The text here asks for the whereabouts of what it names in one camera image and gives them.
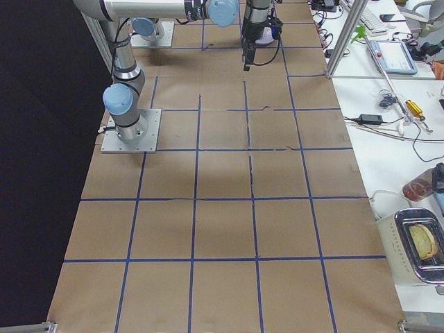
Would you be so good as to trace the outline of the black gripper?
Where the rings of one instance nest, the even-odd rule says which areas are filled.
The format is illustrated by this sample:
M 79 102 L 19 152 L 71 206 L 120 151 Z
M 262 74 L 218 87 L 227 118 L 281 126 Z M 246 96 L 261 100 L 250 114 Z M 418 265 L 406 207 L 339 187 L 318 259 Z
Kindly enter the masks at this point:
M 250 71 L 255 60 L 255 44 L 262 36 L 265 28 L 272 30 L 274 40 L 280 38 L 283 23 L 271 9 L 271 0 L 251 0 L 246 2 L 241 30 L 244 71 Z

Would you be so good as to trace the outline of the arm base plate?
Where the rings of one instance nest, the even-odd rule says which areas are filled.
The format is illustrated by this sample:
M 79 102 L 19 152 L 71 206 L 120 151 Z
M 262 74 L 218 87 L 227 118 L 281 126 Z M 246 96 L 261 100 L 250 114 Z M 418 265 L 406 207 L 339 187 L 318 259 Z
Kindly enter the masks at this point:
M 158 22 L 155 25 L 155 35 L 143 36 L 133 33 L 131 45 L 134 49 L 164 49 L 171 48 L 174 22 Z
M 127 128 L 118 127 L 109 116 L 107 130 L 103 134 L 103 153 L 155 153 L 160 130 L 161 109 L 138 109 L 138 122 Z

